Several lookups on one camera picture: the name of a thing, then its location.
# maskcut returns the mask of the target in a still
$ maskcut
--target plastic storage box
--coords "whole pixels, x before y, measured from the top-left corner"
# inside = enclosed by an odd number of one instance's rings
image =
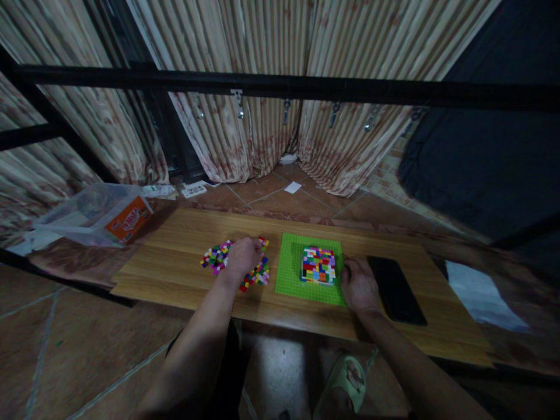
[[[33,222],[82,245],[123,247],[153,214],[137,185],[88,186]]]

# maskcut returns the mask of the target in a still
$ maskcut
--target hand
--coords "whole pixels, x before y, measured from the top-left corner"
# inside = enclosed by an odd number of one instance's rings
[[[226,272],[239,281],[261,260],[263,256],[261,243],[257,238],[244,237],[235,241],[229,249]]]
[[[377,282],[365,260],[344,260],[341,287],[346,304],[354,312],[381,313]]]

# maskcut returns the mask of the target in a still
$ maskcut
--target striped curtain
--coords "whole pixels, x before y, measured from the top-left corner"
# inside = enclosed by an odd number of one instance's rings
[[[499,0],[321,1],[308,76],[440,81]],[[349,197],[411,122],[412,107],[305,101],[301,167],[329,193]],[[374,115],[374,127],[364,126]]]
[[[0,131],[46,123],[0,73]],[[99,181],[62,138],[0,152],[0,246],[17,242],[50,208]]]
[[[441,80],[499,0],[127,0],[160,69]],[[286,151],[329,193],[348,197],[402,131],[411,107],[171,94],[215,181],[267,174]],[[374,127],[365,132],[375,111]]]
[[[86,0],[0,3],[0,43],[20,64],[112,67]],[[126,92],[45,86],[43,92],[117,180],[167,182],[167,164],[141,101]]]
[[[291,3],[128,0],[159,69],[304,75],[314,9]],[[281,99],[243,98],[241,120],[232,96],[170,97],[215,181],[266,175],[297,140],[300,101],[291,102],[284,124]]]

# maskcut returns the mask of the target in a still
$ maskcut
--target tile floor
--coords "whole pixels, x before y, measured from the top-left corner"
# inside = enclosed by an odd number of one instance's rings
[[[294,194],[284,191],[292,181],[302,185]],[[297,165],[277,166],[269,175],[253,178],[244,184],[208,187],[208,192],[190,198],[189,201],[225,207],[247,206],[261,211],[300,213],[306,216],[349,219],[409,227],[424,232],[459,235],[437,222],[366,191],[358,190],[351,198],[329,194]]]
[[[303,187],[282,191],[292,180]],[[317,188],[297,166],[246,184],[220,185],[192,200],[299,212],[437,231],[428,220],[358,191],[350,199]],[[0,412],[5,419],[129,418],[192,312],[145,302],[132,309],[0,266]],[[242,419],[288,410],[311,418],[342,351],[368,366],[364,414],[406,416],[407,399],[371,345],[242,322],[247,375]]]

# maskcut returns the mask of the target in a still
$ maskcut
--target pile of lego bricks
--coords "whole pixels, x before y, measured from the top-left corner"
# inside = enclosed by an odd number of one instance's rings
[[[210,248],[206,254],[202,257],[200,264],[203,267],[212,267],[212,272],[214,275],[220,274],[220,270],[226,268],[228,264],[228,252],[232,246],[230,240],[225,241],[221,245],[216,245],[214,248]]]
[[[259,242],[262,246],[262,260],[259,261],[257,266],[248,272],[243,278],[239,290],[243,293],[247,291],[247,288],[254,284],[265,285],[268,284],[268,279],[270,278],[270,267],[268,266],[268,258],[264,256],[265,251],[268,247],[268,240],[264,239],[262,236],[258,237]],[[228,265],[228,254],[233,242],[230,240],[225,241],[221,245],[216,245],[210,248],[207,253],[204,254],[200,264],[203,267],[212,267],[212,272],[215,276],[220,274],[220,271],[226,268]]]
[[[306,247],[302,255],[302,282],[332,286],[336,280],[334,252]]]
[[[270,278],[270,267],[268,266],[268,258],[264,256],[265,251],[268,247],[268,241],[264,239],[262,236],[258,237],[258,240],[261,243],[262,248],[262,260],[259,261],[257,266],[247,273],[243,281],[241,282],[241,286],[239,286],[239,290],[243,293],[247,292],[247,288],[249,285],[254,283],[256,284],[268,284],[268,279]]]

